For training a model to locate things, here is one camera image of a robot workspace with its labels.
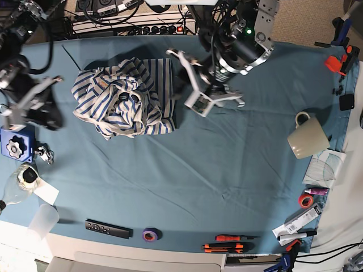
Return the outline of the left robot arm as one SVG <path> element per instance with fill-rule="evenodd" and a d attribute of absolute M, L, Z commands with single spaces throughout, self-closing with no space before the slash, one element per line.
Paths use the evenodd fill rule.
<path fill-rule="evenodd" d="M 279 1 L 217 1 L 213 7 L 189 8 L 199 28 L 199 41 L 210 54 L 198 69 L 206 84 L 222 87 L 271 56 L 279 6 Z"/>

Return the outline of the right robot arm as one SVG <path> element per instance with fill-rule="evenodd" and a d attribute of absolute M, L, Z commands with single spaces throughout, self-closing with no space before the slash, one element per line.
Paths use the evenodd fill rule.
<path fill-rule="evenodd" d="M 60 1 L 10 1 L 12 12 L 1 21 L 1 116 L 5 129 L 22 130 L 27 123 L 58 130 L 63 117 L 53 96 L 53 85 L 62 76 L 34 79 L 45 73 L 53 60 L 54 41 L 48 19 Z M 49 44 L 48 59 L 44 67 L 33 69 L 22 46 L 42 28 Z"/>

